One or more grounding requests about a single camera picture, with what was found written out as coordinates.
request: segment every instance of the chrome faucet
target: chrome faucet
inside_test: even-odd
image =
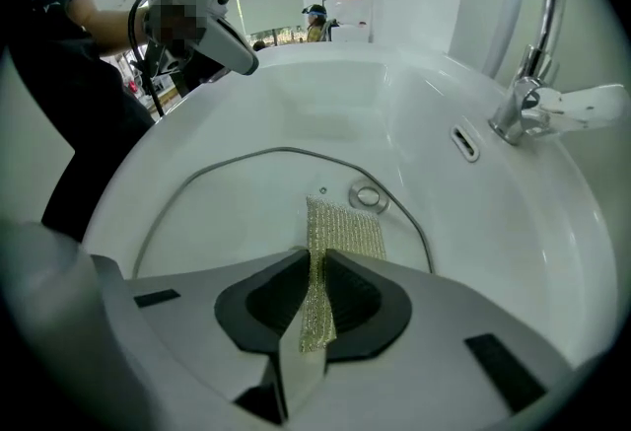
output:
[[[565,0],[543,0],[539,36],[535,45],[528,45],[524,58],[511,83],[509,95],[489,119],[493,130],[504,140],[516,145],[526,130],[523,111],[539,102],[537,90],[554,76],[552,52],[556,46]]]

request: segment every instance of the sink basin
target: sink basin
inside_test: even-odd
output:
[[[431,262],[575,366],[609,345],[616,277],[598,206],[558,139],[511,147],[493,133],[498,85],[429,51],[316,43],[259,54],[254,75],[198,87],[138,143],[95,211],[88,251],[132,278],[304,246],[305,197],[347,203],[356,169],[270,152],[187,183],[211,165],[292,147],[365,170],[416,219],[431,261],[394,204],[379,215],[392,262],[419,271]]]

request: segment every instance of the black cable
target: black cable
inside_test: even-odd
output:
[[[138,50],[138,41],[136,40],[136,33],[134,32],[136,24],[136,11],[138,10],[138,6],[140,5],[141,1],[143,0],[136,0],[131,6],[131,10],[129,11],[129,18],[127,19],[127,35],[129,37],[129,43],[131,44],[131,50],[134,53],[134,57],[136,58],[136,62],[138,63],[138,66],[140,68],[140,76],[142,78],[143,84],[145,85],[145,89],[149,91],[149,94],[154,101],[158,114],[160,115],[160,117],[163,117],[165,115],[165,111],[162,110],[162,105],[160,105],[160,100],[158,99],[158,95],[156,95],[154,84],[149,78],[149,74],[147,73],[149,71],[149,69],[147,68],[147,63],[142,57],[140,57],[140,51]]]

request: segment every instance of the person's arm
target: person's arm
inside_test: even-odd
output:
[[[147,8],[136,12],[135,33],[138,44],[146,43],[142,20]],[[128,11],[99,10],[95,0],[70,0],[68,17],[83,26],[95,39],[103,56],[117,54],[131,48],[127,35]]]

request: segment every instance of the person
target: person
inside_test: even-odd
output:
[[[307,42],[319,41],[322,27],[326,23],[326,9],[322,5],[312,5],[309,9],[308,21]]]
[[[122,160],[154,121],[100,59],[129,49],[128,11],[95,0],[15,0],[9,51],[25,85],[75,154],[48,201],[42,223],[81,242]],[[146,8],[138,10],[139,43]]]

